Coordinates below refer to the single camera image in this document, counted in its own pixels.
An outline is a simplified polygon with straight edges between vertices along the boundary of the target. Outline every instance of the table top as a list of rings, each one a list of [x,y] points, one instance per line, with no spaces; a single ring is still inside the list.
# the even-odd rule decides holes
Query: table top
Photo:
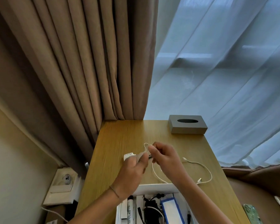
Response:
[[[124,154],[143,152],[144,143],[153,144],[155,141],[171,144],[180,158],[204,164],[213,174],[213,179],[209,183],[200,184],[200,188],[234,224],[250,223],[205,136],[171,134],[167,120],[118,120],[102,124],[76,214],[113,183],[123,163]],[[209,172],[202,166],[191,163],[184,163],[184,166],[194,181],[199,178],[202,181],[209,180]],[[154,169],[161,179],[171,182],[157,164],[154,164]],[[160,183],[153,174],[150,160],[141,184]],[[103,223],[115,223],[115,216],[116,208]]]

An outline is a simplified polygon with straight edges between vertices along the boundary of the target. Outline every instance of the green phone case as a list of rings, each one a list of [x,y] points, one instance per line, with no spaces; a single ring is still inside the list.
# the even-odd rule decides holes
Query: green phone case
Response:
[[[248,219],[251,224],[263,224],[256,208],[251,204],[243,204],[243,209],[246,212],[246,215],[248,216]]]

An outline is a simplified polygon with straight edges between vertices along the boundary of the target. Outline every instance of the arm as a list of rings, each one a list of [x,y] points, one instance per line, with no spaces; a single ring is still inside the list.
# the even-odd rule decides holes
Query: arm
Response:
[[[153,157],[153,162],[157,162],[160,165],[164,174],[184,196],[200,224],[210,222],[232,224],[228,217],[187,174],[177,152],[172,146],[155,142],[148,147],[148,150]]]
[[[127,158],[115,181],[112,189],[107,189],[98,199],[90,204],[84,211],[75,216],[69,224],[97,224],[123,200],[132,195],[137,189],[145,168],[148,164],[148,154],[144,153],[137,163],[136,156]]]

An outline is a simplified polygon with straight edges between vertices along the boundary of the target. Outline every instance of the label on cardboard box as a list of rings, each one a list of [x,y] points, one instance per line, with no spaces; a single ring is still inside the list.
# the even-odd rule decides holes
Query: label on cardboard box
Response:
[[[57,224],[57,221],[58,221],[58,219],[53,220],[53,221],[51,221],[51,222],[47,222],[47,224]]]

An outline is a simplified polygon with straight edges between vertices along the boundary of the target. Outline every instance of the bracelet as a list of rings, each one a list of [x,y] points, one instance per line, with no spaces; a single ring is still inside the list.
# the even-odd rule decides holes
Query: bracelet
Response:
[[[111,185],[110,185],[109,188],[112,189],[112,191],[115,193],[115,195],[118,197],[118,199],[120,199],[119,195],[117,194],[117,192],[115,191],[115,189]]]

